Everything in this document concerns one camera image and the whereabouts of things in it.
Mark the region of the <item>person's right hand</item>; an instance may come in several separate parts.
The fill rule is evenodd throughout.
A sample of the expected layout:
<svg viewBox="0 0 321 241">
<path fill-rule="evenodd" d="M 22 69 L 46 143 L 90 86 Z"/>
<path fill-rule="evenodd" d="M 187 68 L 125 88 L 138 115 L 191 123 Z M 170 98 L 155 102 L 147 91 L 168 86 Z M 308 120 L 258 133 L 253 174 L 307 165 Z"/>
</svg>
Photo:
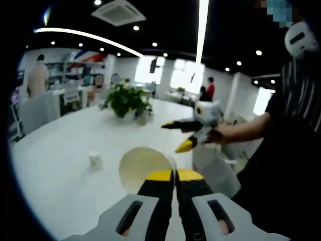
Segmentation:
<svg viewBox="0 0 321 241">
<path fill-rule="evenodd" d="M 227 124 L 218 124 L 207 133 L 207 139 L 204 144 L 216 143 L 225 145 L 232 143 L 233 127 Z"/>
</svg>

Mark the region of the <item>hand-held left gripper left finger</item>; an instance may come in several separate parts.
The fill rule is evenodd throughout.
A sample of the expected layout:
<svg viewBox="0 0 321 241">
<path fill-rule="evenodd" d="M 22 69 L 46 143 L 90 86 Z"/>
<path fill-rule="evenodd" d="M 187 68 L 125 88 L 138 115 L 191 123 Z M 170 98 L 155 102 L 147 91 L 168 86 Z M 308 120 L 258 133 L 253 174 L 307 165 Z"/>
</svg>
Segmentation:
<svg viewBox="0 0 321 241">
<path fill-rule="evenodd" d="M 172 215 L 173 170 L 148 175 L 137 194 L 103 212 L 96 227 L 67 240 L 165 240 Z"/>
</svg>

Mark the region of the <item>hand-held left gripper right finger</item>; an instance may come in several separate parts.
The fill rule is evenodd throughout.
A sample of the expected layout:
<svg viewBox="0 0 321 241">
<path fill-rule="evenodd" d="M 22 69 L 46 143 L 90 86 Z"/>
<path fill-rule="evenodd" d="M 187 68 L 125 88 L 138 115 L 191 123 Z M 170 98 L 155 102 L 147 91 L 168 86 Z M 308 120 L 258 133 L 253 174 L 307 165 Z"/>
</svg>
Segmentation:
<svg viewBox="0 0 321 241">
<path fill-rule="evenodd" d="M 186 240 L 288 240 L 255 226 L 251 214 L 223 193 L 213 193 L 203 176 L 176 170 L 179 215 Z"/>
</svg>

